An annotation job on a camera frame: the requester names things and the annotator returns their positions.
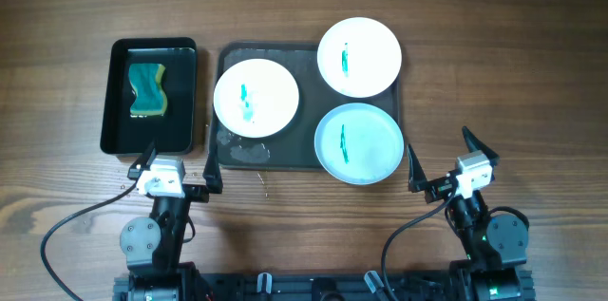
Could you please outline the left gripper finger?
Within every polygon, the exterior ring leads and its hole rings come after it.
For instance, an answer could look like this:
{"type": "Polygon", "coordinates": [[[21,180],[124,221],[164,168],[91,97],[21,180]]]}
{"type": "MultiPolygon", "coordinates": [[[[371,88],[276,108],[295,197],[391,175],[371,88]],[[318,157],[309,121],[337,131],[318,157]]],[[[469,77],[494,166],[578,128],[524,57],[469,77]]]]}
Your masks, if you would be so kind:
{"type": "Polygon", "coordinates": [[[205,179],[206,190],[209,194],[222,193],[223,181],[219,168],[218,150],[216,148],[209,150],[202,175],[205,179]]]}
{"type": "Polygon", "coordinates": [[[157,157],[156,142],[152,141],[142,154],[131,164],[128,169],[129,179],[138,179],[144,171],[149,171],[153,160],[157,157]]]}

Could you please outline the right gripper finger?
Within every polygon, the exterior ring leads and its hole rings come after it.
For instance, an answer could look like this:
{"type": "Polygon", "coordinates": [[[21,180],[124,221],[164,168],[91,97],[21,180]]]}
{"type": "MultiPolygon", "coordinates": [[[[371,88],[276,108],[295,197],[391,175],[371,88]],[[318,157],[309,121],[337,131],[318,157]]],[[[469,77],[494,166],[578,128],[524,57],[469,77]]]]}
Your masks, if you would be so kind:
{"type": "Polygon", "coordinates": [[[426,189],[426,184],[428,180],[420,164],[420,161],[418,160],[410,144],[407,145],[407,155],[409,165],[408,189],[412,193],[418,193],[426,189]]]}
{"type": "Polygon", "coordinates": [[[470,153],[481,151],[489,160],[491,166],[497,166],[499,164],[499,155],[479,140],[467,126],[462,128],[465,145],[470,153]]]}

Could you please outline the white plate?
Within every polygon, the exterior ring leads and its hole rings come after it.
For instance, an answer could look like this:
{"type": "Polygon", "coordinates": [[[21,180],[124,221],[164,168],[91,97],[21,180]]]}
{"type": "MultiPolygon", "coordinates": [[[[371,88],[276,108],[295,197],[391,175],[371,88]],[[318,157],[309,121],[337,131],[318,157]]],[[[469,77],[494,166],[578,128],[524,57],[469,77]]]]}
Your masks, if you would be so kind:
{"type": "Polygon", "coordinates": [[[295,116],[299,89],[284,66],[268,59],[249,59],[228,68],[214,89],[219,121],[245,138],[269,137],[295,116]]]}
{"type": "Polygon", "coordinates": [[[317,50],[324,81],[352,98],[368,98],[388,89],[401,64],[402,50],[394,33],[367,17],[336,23],[323,35],[317,50]]]}
{"type": "Polygon", "coordinates": [[[346,103],[328,112],[315,130],[313,146],[330,175],[353,185],[389,177],[405,150],[397,122],[368,103],[346,103]]]}

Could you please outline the green yellow sponge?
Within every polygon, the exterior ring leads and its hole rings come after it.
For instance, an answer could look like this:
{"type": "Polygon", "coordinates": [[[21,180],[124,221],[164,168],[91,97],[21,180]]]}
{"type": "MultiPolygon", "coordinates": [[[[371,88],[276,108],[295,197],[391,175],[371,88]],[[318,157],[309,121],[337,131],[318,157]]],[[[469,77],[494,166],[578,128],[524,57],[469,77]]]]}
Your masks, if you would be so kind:
{"type": "Polygon", "coordinates": [[[168,100],[162,89],[165,66],[162,64],[132,64],[128,79],[135,94],[130,115],[137,118],[163,116],[168,100]]]}

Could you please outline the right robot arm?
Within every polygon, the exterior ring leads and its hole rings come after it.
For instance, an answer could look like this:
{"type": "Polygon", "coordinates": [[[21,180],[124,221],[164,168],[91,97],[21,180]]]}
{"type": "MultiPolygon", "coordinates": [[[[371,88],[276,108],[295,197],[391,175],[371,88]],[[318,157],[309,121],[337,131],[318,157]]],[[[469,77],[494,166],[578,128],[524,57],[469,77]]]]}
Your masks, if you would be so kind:
{"type": "Polygon", "coordinates": [[[482,190],[495,180],[500,156],[467,127],[462,133],[468,152],[437,179],[427,179],[413,148],[407,146],[408,188],[424,193],[427,203],[442,203],[448,225],[465,251],[466,259],[451,262],[448,270],[452,299],[523,299],[517,268],[527,261],[529,220],[510,207],[488,208],[482,190]]]}

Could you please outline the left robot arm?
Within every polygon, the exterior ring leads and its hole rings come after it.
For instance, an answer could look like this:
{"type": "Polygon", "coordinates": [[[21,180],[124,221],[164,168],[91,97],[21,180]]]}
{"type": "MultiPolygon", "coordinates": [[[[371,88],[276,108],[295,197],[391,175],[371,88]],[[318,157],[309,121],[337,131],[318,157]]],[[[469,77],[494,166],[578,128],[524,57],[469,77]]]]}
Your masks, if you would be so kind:
{"type": "Polygon", "coordinates": [[[114,282],[114,300],[212,300],[214,294],[192,262],[181,263],[181,249],[192,203],[206,203],[220,194],[223,182],[216,146],[208,152],[203,184],[186,183],[183,160],[160,155],[152,142],[129,167],[127,177],[138,191],[153,199],[148,216],[123,227],[120,247],[128,276],[114,282]]]}

